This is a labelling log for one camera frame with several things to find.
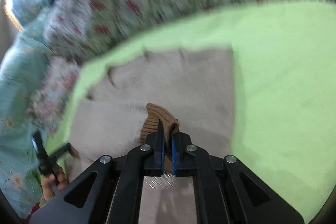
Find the left forearm red sleeve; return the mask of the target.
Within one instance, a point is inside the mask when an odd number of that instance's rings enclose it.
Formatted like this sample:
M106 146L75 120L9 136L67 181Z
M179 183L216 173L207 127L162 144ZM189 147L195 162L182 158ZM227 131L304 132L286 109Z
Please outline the left forearm red sleeve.
M37 211L39 210L41 207L43 207L48 201L41 199L40 202L36 203L32 208L31 211L29 213L29 215L27 216L27 218L24 219L25 223L29 223L29 220L31 218L31 216Z

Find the person's left hand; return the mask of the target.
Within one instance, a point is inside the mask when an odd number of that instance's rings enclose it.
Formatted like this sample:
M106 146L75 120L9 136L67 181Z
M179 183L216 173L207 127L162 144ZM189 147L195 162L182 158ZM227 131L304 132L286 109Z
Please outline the person's left hand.
M63 190L68 185L68 179L66 174L60 170L58 175L55 177L54 174L44 176L41 179L41 186L43 191L43 198L46 201L52 199L58 191Z

